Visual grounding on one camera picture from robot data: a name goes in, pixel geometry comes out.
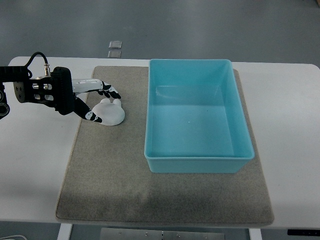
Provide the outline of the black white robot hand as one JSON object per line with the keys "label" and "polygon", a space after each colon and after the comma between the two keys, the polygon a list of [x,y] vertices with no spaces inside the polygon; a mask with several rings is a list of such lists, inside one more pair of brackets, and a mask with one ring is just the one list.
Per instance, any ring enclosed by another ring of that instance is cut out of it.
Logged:
{"label": "black white robot hand", "polygon": [[121,99],[118,91],[100,79],[72,79],[66,67],[55,67],[49,76],[13,82],[17,100],[20,103],[42,104],[54,108],[61,115],[76,113],[80,118],[96,123],[101,119],[93,113],[78,95],[96,92],[111,102]]}

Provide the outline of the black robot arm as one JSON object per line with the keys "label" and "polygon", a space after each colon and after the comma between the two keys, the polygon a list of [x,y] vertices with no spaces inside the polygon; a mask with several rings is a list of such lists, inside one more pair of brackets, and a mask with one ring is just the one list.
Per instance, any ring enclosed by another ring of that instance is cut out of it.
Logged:
{"label": "black robot arm", "polygon": [[50,65],[46,56],[42,52],[35,52],[28,62],[23,66],[1,66],[0,67],[0,118],[6,117],[10,113],[10,106],[7,102],[4,83],[23,82],[30,80],[33,76],[28,69],[36,56],[41,56],[44,60],[45,76],[50,75]]}

